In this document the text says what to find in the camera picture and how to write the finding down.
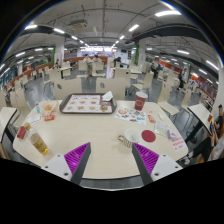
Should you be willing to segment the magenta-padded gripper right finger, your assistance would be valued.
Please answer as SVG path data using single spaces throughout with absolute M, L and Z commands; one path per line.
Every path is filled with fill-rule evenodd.
M 132 154 L 144 185 L 182 169 L 182 167 L 167 154 L 158 155 L 137 143 L 132 144 Z

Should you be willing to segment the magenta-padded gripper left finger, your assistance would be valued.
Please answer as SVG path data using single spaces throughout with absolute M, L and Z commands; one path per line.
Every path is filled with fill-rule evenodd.
M 56 154 L 42 169 L 79 185 L 91 154 L 91 144 L 85 143 L 67 154 Z

